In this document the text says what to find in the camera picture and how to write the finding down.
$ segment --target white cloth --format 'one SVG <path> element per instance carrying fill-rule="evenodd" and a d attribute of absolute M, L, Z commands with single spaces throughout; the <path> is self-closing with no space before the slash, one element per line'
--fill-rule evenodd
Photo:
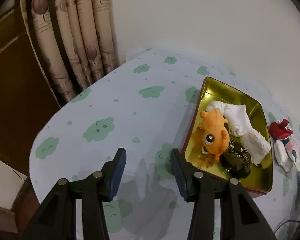
<path fill-rule="evenodd" d="M 241 137 L 252 129 L 245 105 L 225 104 L 225 118 L 228 120 L 229 133 Z"/>
<path fill-rule="evenodd" d="M 288 157 L 284 144 L 280 140 L 274 142 L 274 156 L 277 159 L 278 164 L 288 173 L 293 164 L 292 160 Z"/>
<path fill-rule="evenodd" d="M 213 100 L 207 105 L 207 111 L 213 111 L 219 108 L 220 114 L 225 115 L 225 107 L 226 104 L 224 102 Z"/>

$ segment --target red cloth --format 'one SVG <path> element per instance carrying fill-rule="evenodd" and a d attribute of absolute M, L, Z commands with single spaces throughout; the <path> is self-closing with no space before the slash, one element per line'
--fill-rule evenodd
<path fill-rule="evenodd" d="M 270 135 L 274 139 L 284 140 L 293 134 L 293 131 L 287 129 L 289 121 L 287 119 L 283 119 L 281 123 L 272 122 L 269 127 Z"/>

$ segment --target white fabric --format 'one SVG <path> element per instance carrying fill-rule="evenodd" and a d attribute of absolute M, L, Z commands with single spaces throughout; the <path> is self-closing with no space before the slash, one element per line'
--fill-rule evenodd
<path fill-rule="evenodd" d="M 220 110 L 220 114 L 224 115 L 225 114 L 225 103 L 221 102 L 221 101 L 211 101 L 208 105 L 207 105 L 207 111 L 213 111 L 214 109 L 219 108 Z"/>
<path fill-rule="evenodd" d="M 225 118 L 228 120 L 229 133 L 241 137 L 252 129 L 245 105 L 225 104 Z"/>
<path fill-rule="evenodd" d="M 274 142 L 274 155 L 277 159 L 278 164 L 284 169 L 285 172 L 288 173 L 293 164 L 292 160 L 288 158 L 283 142 L 280 140 L 276 140 Z"/>
<path fill-rule="evenodd" d="M 255 165 L 261 163 L 271 149 L 270 143 L 259 133 L 252 129 L 240 137 L 242 146 L 250 153 L 251 162 Z"/>
<path fill-rule="evenodd" d="M 296 166 L 297 170 L 300 171 L 300 154 L 299 154 L 299 149 L 300 149 L 300 144 L 294 134 L 290 135 L 289 137 L 290 141 L 287 143 L 285 146 L 285 150 Z M 292 149 L 295 150 L 295 157 L 293 156 Z"/>

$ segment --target white towel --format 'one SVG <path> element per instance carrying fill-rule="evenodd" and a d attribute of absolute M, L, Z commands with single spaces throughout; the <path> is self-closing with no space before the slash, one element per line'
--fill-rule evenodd
<path fill-rule="evenodd" d="M 271 145 L 258 131 L 251 129 L 240 137 L 242 146 L 250 153 L 251 162 L 255 165 L 261 163 L 263 158 L 270 152 Z"/>
<path fill-rule="evenodd" d="M 214 109 L 219 108 L 220 114 L 224 115 L 225 107 L 226 107 L 226 104 L 224 102 L 213 100 L 207 105 L 207 111 L 213 111 Z"/>

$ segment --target orange toy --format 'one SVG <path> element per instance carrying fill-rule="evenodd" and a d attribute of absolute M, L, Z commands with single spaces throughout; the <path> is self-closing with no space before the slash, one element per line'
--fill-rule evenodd
<path fill-rule="evenodd" d="M 204 131 L 202 153 L 214 154 L 214 162 L 218 163 L 220 155 L 227 150 L 230 142 L 229 133 L 224 126 L 228 120 L 223 118 L 218 108 L 202 111 L 200 117 L 202 122 L 199 123 L 199 128 Z"/>

